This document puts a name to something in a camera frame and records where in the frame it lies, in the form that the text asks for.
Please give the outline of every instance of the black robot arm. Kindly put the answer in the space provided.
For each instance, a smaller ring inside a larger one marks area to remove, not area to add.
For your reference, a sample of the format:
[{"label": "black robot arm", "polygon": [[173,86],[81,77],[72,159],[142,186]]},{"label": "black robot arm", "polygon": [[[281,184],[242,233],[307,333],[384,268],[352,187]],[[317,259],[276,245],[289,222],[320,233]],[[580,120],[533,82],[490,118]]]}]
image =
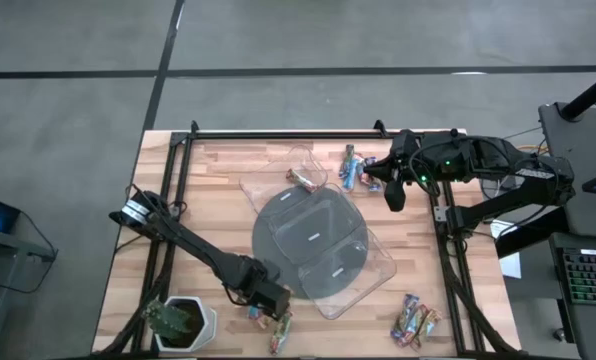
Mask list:
[{"label": "black robot arm", "polygon": [[440,195],[438,181],[469,182],[473,178],[502,180],[522,177],[519,188],[472,207],[454,206],[442,217],[451,234],[473,230],[483,219],[529,205],[562,205],[574,195],[569,162],[529,154],[504,139],[467,136],[456,129],[416,134],[403,130],[389,155],[364,171],[387,183],[385,200],[391,211],[405,205],[403,184],[416,182],[432,196]]},{"label": "black robot arm", "polygon": [[211,268],[236,305],[251,305],[278,320],[289,307],[290,292],[275,280],[279,270],[245,255],[223,252],[176,221],[159,195],[137,192],[121,211],[109,214],[120,225],[154,241],[171,241]]}]

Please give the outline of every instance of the wooden table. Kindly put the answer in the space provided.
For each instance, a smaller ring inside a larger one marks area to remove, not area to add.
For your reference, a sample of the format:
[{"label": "wooden table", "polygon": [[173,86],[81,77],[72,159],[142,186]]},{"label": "wooden table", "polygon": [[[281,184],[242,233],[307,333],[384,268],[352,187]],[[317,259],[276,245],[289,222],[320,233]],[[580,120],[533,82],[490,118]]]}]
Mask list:
[{"label": "wooden table", "polygon": [[[170,133],[145,133],[134,177],[134,183],[143,190],[160,191]],[[220,249],[252,255],[251,232],[256,213],[238,185],[239,177],[286,154],[293,146],[304,145],[329,172],[329,182],[340,185],[337,171],[349,142],[364,156],[378,158],[384,157],[391,145],[391,140],[194,141],[185,192],[188,210],[181,222]],[[177,156],[174,179],[178,178],[181,157]],[[458,205],[482,201],[477,181],[452,186]],[[282,356],[455,355],[429,199],[416,186],[407,187],[406,192],[405,209],[398,213],[390,212],[382,195],[369,193],[366,187],[357,185],[350,193],[367,226],[394,258],[397,273],[336,320],[323,318],[307,300],[292,299],[293,323]],[[170,191],[173,193],[175,180]],[[134,236],[124,229],[119,244]],[[135,310],[148,248],[149,240],[140,239],[116,255],[94,350],[109,344]],[[478,305],[503,338],[520,348],[493,240],[479,235],[471,238],[467,258]],[[195,356],[268,356],[271,329],[261,330],[246,319],[246,310],[229,302],[210,269],[184,251],[176,252],[169,293],[199,296],[218,313],[216,338]],[[442,313],[442,321],[420,353],[397,347],[389,336],[406,293],[417,294],[422,303]],[[460,309],[467,348],[473,349],[466,311],[462,305]]]}]

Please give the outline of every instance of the potted plant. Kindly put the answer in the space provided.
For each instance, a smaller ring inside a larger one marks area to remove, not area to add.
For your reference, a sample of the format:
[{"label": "potted plant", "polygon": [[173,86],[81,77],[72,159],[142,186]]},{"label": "potted plant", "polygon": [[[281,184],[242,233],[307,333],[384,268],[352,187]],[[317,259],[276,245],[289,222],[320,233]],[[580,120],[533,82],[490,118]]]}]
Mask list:
[{"label": "potted plant", "polygon": [[216,312],[195,296],[170,296],[164,304],[153,300],[142,317],[162,352],[196,351],[216,336]]}]

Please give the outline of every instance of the clear plastic tray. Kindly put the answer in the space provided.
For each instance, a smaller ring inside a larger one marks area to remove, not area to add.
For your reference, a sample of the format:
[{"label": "clear plastic tray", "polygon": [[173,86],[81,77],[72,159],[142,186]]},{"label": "clear plastic tray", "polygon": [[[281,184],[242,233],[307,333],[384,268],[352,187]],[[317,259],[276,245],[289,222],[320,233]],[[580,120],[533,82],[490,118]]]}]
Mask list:
[{"label": "clear plastic tray", "polygon": [[[247,195],[257,213],[261,214],[265,205],[279,193],[292,188],[300,190],[296,184],[287,180],[289,169],[295,170],[318,187],[327,183],[327,171],[314,159],[311,151],[304,146],[296,146],[289,153],[263,168],[240,177],[240,188]],[[296,196],[292,198],[291,195],[289,193],[284,198],[277,199],[277,201],[282,201],[282,206],[274,206],[273,211],[261,215],[269,216],[295,205],[299,200],[296,200]]]},{"label": "clear plastic tray", "polygon": [[322,254],[363,224],[358,209],[334,184],[321,187],[267,221],[282,253],[297,265]]},{"label": "clear plastic tray", "polygon": [[[289,169],[316,190],[288,180]],[[281,261],[288,260],[287,269],[296,271],[299,286],[322,315],[335,319],[394,276],[396,264],[353,202],[338,186],[326,183],[327,172],[303,146],[240,178],[258,219],[284,256]]]},{"label": "clear plastic tray", "polygon": [[[396,263],[363,226],[317,261],[301,267],[299,276],[305,293],[320,313],[333,320],[395,274]],[[341,283],[348,285],[334,295],[319,297],[327,288],[339,289]]]}]

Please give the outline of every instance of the rgb keyboard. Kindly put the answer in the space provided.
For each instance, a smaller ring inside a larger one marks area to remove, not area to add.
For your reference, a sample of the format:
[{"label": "rgb keyboard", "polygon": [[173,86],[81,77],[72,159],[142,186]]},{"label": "rgb keyboard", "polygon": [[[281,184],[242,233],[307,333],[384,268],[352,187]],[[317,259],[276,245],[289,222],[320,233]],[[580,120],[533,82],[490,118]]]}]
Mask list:
[{"label": "rgb keyboard", "polygon": [[562,260],[571,301],[596,304],[596,255],[583,255],[577,249],[563,250]]}]

